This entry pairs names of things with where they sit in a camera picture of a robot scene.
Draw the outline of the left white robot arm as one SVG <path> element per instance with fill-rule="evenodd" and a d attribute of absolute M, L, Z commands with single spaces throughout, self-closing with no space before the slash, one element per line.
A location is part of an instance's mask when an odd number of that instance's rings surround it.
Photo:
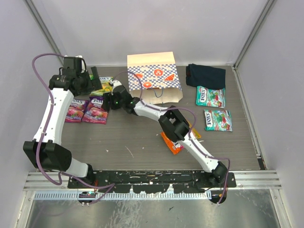
<path fill-rule="evenodd" d="M 96 67 L 90 77 L 82 56 L 63 56 L 63 66 L 53 75 L 48 84 L 39 75 L 35 62 L 44 55 L 32 60 L 32 68 L 48 93 L 48 100 L 41 124 L 31 141 L 25 141 L 23 151 L 41 174 L 55 185 L 62 184 L 62 175 L 74 178 L 84 188 L 93 188 L 95 174 L 90 164 L 72 157 L 70 150 L 64 148 L 62 131 L 68 108 L 76 96 L 86 95 L 101 89 Z"/>

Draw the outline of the green snack packet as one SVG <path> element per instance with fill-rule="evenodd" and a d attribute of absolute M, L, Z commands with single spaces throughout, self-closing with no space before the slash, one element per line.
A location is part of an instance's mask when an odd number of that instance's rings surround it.
<path fill-rule="evenodd" d="M 196 105 L 225 108 L 225 89 L 212 90 L 203 86 L 198 86 L 196 91 Z"/>

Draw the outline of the orange fruit candy bag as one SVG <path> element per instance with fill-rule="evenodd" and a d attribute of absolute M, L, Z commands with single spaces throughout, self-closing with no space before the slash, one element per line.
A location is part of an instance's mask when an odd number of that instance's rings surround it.
<path fill-rule="evenodd" d="M 171 122 L 167 116 L 163 115 L 158 122 L 163 130 L 161 136 L 173 154 L 177 154 L 184 148 L 178 142 L 185 140 L 190 133 L 195 136 L 195 139 L 201 138 L 201 135 L 193 128 L 190 122 L 184 118 L 176 118 Z"/>

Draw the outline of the blue checkered paper bag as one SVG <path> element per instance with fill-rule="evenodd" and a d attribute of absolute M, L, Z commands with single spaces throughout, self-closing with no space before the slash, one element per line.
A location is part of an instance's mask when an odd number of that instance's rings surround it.
<path fill-rule="evenodd" d="M 128 87 L 133 97 L 150 104 L 178 103 L 183 98 L 173 52 L 127 56 Z"/>

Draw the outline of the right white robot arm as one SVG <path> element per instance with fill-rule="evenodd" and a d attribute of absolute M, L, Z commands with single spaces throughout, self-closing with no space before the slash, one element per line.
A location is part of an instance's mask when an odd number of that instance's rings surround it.
<path fill-rule="evenodd" d="M 181 108 L 159 107 L 148 104 L 138 97 L 133 97 L 118 80 L 110 80 L 112 107 L 124 109 L 129 114 L 143 116 L 158 122 L 167 138 L 182 145 L 208 173 L 208 180 L 213 187 L 227 184 L 228 168 L 222 163 L 223 158 L 216 158 L 196 139 Z"/>

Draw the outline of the purple berries snack bag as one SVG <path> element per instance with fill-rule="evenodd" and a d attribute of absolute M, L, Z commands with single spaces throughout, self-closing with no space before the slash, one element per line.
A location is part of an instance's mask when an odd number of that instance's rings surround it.
<path fill-rule="evenodd" d="M 80 123 L 88 104 L 88 100 L 73 99 L 67 110 L 65 122 Z"/>
<path fill-rule="evenodd" d="M 106 112 L 102 109 L 102 104 L 102 96 L 90 97 L 90 101 L 85 110 L 82 121 L 93 124 L 106 124 L 109 112 Z"/>

